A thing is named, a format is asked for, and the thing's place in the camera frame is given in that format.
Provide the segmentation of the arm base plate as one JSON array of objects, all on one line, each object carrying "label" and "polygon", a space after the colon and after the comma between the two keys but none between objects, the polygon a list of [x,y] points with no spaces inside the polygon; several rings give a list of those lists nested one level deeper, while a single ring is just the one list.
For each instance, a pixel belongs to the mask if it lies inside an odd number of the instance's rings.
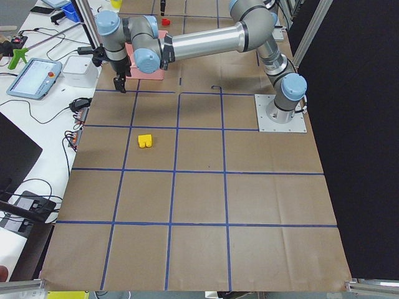
[{"label": "arm base plate", "polygon": [[258,129],[261,133],[307,133],[304,114],[298,103],[292,111],[285,112],[275,105],[275,95],[255,94]]}]

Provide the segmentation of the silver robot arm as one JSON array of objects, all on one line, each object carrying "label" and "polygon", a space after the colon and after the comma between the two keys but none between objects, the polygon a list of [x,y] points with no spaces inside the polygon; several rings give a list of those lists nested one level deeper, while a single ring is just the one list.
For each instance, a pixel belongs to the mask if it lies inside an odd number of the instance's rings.
[{"label": "silver robot arm", "polygon": [[272,35],[277,14],[269,1],[231,1],[229,12],[235,22],[231,27],[179,36],[167,34],[163,38],[158,34],[154,16],[121,18],[113,11],[98,13],[95,24],[104,58],[116,73],[115,89],[125,92],[126,77],[130,75],[132,61],[125,47],[127,43],[133,47],[136,66],[146,74],[167,70],[177,60],[255,50],[276,91],[266,108],[268,118],[280,124],[292,121],[299,112],[298,103],[305,97],[307,82],[295,72]]}]

